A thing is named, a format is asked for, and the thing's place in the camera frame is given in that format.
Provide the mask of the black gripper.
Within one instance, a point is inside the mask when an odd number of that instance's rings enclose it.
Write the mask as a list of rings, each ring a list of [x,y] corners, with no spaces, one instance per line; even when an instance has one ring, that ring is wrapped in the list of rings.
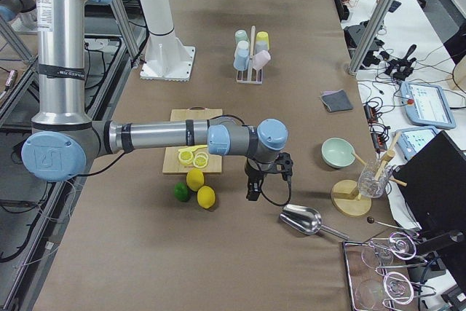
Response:
[[[262,190],[261,186],[265,179],[265,174],[272,168],[272,163],[262,163],[254,159],[247,158],[245,163],[245,173],[248,177],[248,201],[257,201]]]

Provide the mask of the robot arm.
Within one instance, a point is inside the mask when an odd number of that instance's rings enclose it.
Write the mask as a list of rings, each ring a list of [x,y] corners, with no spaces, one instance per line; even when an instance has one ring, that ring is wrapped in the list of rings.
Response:
[[[84,6],[89,0],[36,0],[38,26],[39,112],[23,144],[23,164],[50,182],[87,176],[92,162],[107,154],[136,149],[205,144],[211,154],[246,158],[249,200],[262,194],[268,173],[292,176],[284,152],[286,126],[266,119],[258,126],[237,117],[148,124],[94,121],[84,107]]]

